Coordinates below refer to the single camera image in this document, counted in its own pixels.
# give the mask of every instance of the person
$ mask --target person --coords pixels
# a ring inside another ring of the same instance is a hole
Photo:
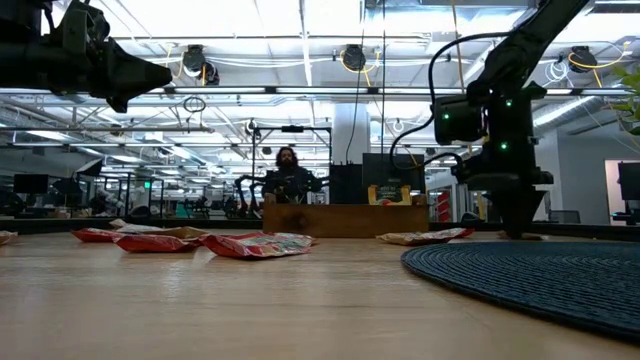
[[[298,157],[292,148],[280,148],[276,155],[278,171],[265,183],[263,192],[276,196],[277,203],[306,204],[306,191],[302,188],[311,173],[298,164]]]

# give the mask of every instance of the round rug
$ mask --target round rug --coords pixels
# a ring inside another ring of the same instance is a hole
[[[640,342],[640,244],[442,244],[409,250],[402,263],[500,306]]]

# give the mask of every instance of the chip bag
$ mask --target chip bag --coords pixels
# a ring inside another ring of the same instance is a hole
[[[8,231],[0,231],[0,246],[6,245],[9,241],[18,236],[18,233],[12,233]]]
[[[178,239],[175,236],[131,234],[115,240],[128,252],[187,252],[201,245],[198,239]]]
[[[314,238],[306,235],[255,232],[245,235],[203,235],[200,242],[216,255],[237,259],[264,259],[306,254]]]
[[[446,243],[451,239],[467,237],[471,235],[473,231],[473,229],[453,228],[426,233],[389,233],[377,236],[377,238],[389,244],[418,246]]]
[[[125,235],[115,231],[100,230],[100,229],[94,229],[94,228],[76,230],[76,231],[72,231],[71,233],[73,234],[73,236],[78,238],[78,240],[86,243],[97,243],[97,242],[112,243]]]

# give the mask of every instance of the wooden table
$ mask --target wooden table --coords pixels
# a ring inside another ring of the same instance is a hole
[[[0,248],[0,359],[640,359],[416,278],[405,250],[333,239],[246,262],[23,236]]]

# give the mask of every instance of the ceiling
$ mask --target ceiling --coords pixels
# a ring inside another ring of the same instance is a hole
[[[62,18],[69,1],[58,1],[54,9],[56,23]],[[424,89],[427,64],[442,46],[455,38],[451,1],[387,0],[93,0],[91,5],[104,11],[111,24],[111,36],[130,54],[163,64],[174,73],[173,86],[201,86],[199,81],[181,70],[181,59],[188,45],[203,45],[207,60],[220,74],[221,87],[350,87],[386,86]],[[531,0],[457,0],[457,30],[462,35],[492,31],[508,31],[528,17]],[[563,64],[555,64],[560,55],[568,55],[577,45],[589,46],[599,63],[635,66],[640,54],[637,6],[612,7],[609,1],[592,1],[586,11],[576,17],[545,52],[531,80],[549,89],[596,88],[592,73],[576,74]],[[459,89],[482,70],[488,51],[499,42],[476,41],[455,48],[436,65],[435,86]],[[348,44],[364,45],[367,57],[366,76],[349,72],[340,61],[340,53]],[[616,83],[613,67],[599,70],[605,88]],[[0,91],[5,111],[0,121],[7,127],[74,126],[90,131],[67,133],[67,138],[43,137],[20,133],[15,142],[84,143],[82,151],[140,157],[143,164],[172,166],[204,165],[208,169],[224,166],[229,174],[242,173],[250,166],[252,148],[246,133],[250,121],[259,126],[331,127],[334,104],[354,102],[353,94],[246,94],[246,89],[229,90],[225,94],[194,90],[206,103],[204,111],[190,113],[183,106],[191,95],[158,91],[131,102],[127,114],[109,109],[104,101],[86,95],[60,98],[38,91]],[[427,96],[387,96],[385,118],[396,130],[417,126],[429,115]],[[372,120],[372,144],[380,144],[381,96],[361,96]],[[555,117],[543,118],[552,107],[575,101],[570,96],[549,96],[534,105],[535,119],[553,124]],[[144,128],[123,134],[96,131],[114,126]],[[278,147],[304,143],[299,147],[306,166],[325,171],[329,151],[321,134],[274,132],[262,145]],[[393,141],[385,131],[384,142]],[[107,147],[113,143],[165,143],[158,146]],[[172,143],[185,144],[171,147]],[[409,151],[424,152],[435,141],[432,129],[409,137],[406,144],[419,144]],[[204,147],[203,144],[215,144]],[[273,155],[262,155],[260,165]],[[111,158],[114,164],[137,165]],[[194,176],[203,175],[202,171]]]

